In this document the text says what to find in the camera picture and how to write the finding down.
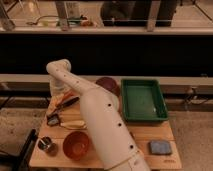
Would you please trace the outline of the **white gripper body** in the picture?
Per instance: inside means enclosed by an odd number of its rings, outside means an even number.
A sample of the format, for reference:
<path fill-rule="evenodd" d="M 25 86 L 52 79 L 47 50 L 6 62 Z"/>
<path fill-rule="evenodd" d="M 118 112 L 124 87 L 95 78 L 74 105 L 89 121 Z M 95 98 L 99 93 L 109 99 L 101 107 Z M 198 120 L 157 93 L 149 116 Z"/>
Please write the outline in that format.
<path fill-rule="evenodd" d="M 65 93 L 68 90 L 68 87 L 65 83 L 63 83 L 62 81 L 60 81 L 54 77 L 50 78 L 49 86 L 50 86 L 50 94 L 52 96 L 56 96 L 61 93 Z"/>

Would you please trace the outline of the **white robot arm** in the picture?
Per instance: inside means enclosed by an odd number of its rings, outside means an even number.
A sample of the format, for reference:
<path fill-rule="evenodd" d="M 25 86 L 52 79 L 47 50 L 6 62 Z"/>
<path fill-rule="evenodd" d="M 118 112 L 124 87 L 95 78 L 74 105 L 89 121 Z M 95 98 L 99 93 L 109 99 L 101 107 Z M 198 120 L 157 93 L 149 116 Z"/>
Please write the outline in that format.
<path fill-rule="evenodd" d="M 67 59 L 49 62 L 47 72 L 80 94 L 80 113 L 103 168 L 151 171 L 118 110 L 119 99 L 103 87 L 70 72 Z"/>

